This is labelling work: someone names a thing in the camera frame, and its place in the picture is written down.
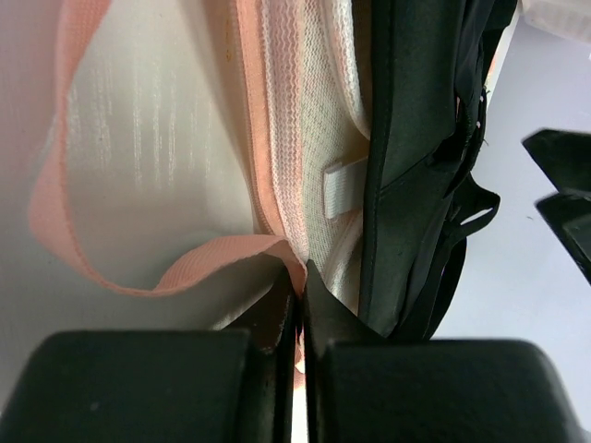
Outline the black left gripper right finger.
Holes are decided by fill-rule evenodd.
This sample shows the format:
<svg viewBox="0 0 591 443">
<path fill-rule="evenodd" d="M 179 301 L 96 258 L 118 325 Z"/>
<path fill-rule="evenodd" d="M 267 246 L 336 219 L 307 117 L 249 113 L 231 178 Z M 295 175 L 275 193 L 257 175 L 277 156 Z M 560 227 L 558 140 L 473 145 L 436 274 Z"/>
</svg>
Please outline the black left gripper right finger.
<svg viewBox="0 0 591 443">
<path fill-rule="evenodd" d="M 391 341 L 329 292 L 313 262 L 307 269 L 310 441 L 586 441 L 554 365 L 534 344 Z"/>
</svg>

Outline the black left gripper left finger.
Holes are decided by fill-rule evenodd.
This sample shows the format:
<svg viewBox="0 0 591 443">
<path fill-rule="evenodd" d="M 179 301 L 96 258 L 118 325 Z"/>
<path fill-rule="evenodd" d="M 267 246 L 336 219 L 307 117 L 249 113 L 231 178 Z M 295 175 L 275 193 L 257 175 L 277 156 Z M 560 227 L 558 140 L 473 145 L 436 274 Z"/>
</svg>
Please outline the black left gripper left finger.
<svg viewBox="0 0 591 443">
<path fill-rule="evenodd" d="M 286 272 L 216 331 L 69 331 L 30 357 L 5 442 L 287 442 L 296 295 Z"/>
</svg>

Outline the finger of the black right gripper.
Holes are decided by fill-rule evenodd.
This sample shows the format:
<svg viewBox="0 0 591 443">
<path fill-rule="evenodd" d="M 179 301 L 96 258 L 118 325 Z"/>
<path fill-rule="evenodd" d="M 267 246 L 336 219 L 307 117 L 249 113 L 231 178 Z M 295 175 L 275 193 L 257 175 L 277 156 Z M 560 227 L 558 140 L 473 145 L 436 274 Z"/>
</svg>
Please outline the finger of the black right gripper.
<svg viewBox="0 0 591 443">
<path fill-rule="evenodd" d="M 590 198 L 554 194 L 536 203 L 538 212 L 577 267 L 590 271 Z"/>
<path fill-rule="evenodd" d="M 545 128 L 522 144 L 560 193 L 590 193 L 589 134 Z"/>
</svg>

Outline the black bra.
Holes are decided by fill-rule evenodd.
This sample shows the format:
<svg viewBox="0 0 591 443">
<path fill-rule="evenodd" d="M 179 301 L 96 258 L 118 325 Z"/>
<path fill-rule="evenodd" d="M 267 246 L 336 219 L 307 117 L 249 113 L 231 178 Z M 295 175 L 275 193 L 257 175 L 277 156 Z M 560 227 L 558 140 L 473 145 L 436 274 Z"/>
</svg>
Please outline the black bra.
<svg viewBox="0 0 591 443">
<path fill-rule="evenodd" d="M 486 76 L 513 1 L 376 1 L 360 320 L 391 341 L 430 339 L 459 282 L 468 237 L 500 197 L 472 169 Z"/>
</svg>

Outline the floral mesh laundry bag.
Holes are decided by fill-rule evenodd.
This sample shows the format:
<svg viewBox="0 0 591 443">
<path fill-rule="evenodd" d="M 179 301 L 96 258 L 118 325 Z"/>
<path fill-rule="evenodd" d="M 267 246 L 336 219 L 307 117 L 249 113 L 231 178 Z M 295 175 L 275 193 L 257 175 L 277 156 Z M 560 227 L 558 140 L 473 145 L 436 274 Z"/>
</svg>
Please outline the floral mesh laundry bag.
<svg viewBox="0 0 591 443">
<path fill-rule="evenodd" d="M 259 234 L 217 236 L 186 252 L 150 290 L 106 280 L 75 232 L 67 189 L 68 95 L 78 65 L 109 9 L 66 1 L 56 40 L 53 144 L 31 197 L 32 232 L 54 254 L 101 286 L 126 295 L 183 293 L 235 263 L 270 256 L 302 293 L 312 259 L 344 299 L 348 264 L 362 233 L 370 135 L 360 86 L 352 1 L 235 1 L 246 91 L 249 188 Z"/>
</svg>

